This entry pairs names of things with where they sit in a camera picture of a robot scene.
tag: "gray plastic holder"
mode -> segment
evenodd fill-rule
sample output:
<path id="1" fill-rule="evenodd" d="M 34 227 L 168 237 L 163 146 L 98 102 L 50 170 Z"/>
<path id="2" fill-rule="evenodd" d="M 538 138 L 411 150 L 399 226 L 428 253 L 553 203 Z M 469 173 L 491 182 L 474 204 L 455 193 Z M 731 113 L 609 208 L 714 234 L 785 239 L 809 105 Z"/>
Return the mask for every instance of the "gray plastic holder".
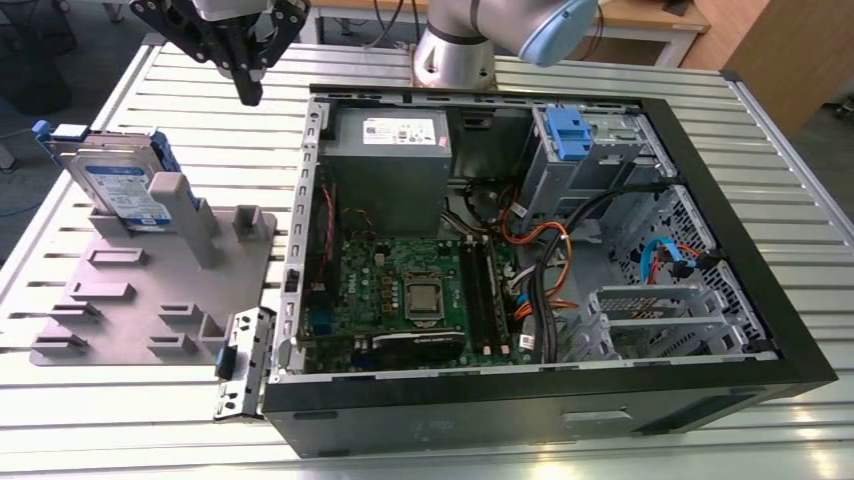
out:
<path id="1" fill-rule="evenodd" d="M 180 173 L 159 173 L 151 187 L 170 192 L 155 195 L 172 202 L 175 232 L 91 217 L 98 232 L 34 344 L 38 365 L 212 364 L 231 316 L 258 306 L 275 216 L 204 200 L 196 210 Z"/>

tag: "black connector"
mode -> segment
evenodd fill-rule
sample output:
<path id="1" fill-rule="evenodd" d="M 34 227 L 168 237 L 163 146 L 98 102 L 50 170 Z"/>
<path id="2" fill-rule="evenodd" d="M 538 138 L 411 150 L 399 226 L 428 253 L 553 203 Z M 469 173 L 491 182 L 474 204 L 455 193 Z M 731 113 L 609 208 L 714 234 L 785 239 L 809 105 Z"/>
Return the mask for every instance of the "black connector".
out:
<path id="1" fill-rule="evenodd" d="M 777 350 L 777 345 L 773 340 L 758 338 L 750 340 L 747 345 L 742 347 L 745 353 L 773 352 Z"/>
<path id="2" fill-rule="evenodd" d="M 694 268 L 689 267 L 689 262 L 685 260 L 679 260 L 678 262 L 673 262 L 673 267 L 670 269 L 670 276 L 673 278 L 689 278 L 694 273 Z"/>
<path id="3" fill-rule="evenodd" d="M 287 293 L 296 293 L 299 289 L 299 272 L 292 268 L 288 269 L 288 273 L 284 276 L 284 291 Z"/>
<path id="4" fill-rule="evenodd" d="M 721 252 L 719 249 L 714 248 L 706 252 L 701 252 L 699 257 L 697 257 L 697 268 L 709 270 L 718 265 L 721 260 L 723 260 L 723 252 Z"/>

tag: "power supply label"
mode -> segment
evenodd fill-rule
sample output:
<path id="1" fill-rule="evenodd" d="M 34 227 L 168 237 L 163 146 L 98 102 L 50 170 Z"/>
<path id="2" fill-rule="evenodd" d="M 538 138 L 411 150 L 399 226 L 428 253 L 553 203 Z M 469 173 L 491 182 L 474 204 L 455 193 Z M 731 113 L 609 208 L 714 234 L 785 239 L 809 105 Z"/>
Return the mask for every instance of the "power supply label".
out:
<path id="1" fill-rule="evenodd" d="M 428 118 L 367 118 L 366 145 L 435 145 L 437 131 Z"/>

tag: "green circuit board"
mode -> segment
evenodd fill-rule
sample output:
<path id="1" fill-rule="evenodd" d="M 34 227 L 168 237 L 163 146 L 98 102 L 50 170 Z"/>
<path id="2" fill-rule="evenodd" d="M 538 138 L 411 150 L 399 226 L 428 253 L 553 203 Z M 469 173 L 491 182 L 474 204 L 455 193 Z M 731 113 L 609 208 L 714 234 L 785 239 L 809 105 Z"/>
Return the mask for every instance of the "green circuit board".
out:
<path id="1" fill-rule="evenodd" d="M 359 339 L 394 333 L 459 332 L 470 337 L 465 276 L 461 272 L 459 240 L 351 240 L 340 255 L 340 281 L 330 325 L 315 335 L 314 354 L 307 358 L 316 371 L 360 371 L 351 361 L 351 346 Z M 511 260 L 511 251 L 491 249 L 494 265 Z M 419 285 L 441 292 L 442 314 L 412 319 L 407 312 L 408 288 Z M 499 335 L 505 352 L 474 348 L 467 341 L 463 353 L 453 361 L 423 368 L 490 366 L 521 363 L 506 324 Z"/>

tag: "cpu socket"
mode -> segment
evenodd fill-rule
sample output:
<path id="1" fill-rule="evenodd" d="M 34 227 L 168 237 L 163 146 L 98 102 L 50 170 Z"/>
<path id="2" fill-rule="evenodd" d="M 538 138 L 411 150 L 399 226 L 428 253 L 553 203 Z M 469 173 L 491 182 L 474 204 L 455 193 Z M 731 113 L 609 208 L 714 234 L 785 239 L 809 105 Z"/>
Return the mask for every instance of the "cpu socket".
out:
<path id="1" fill-rule="evenodd" d="M 404 281 L 406 318 L 419 328 L 431 328 L 445 319 L 441 279 Z"/>

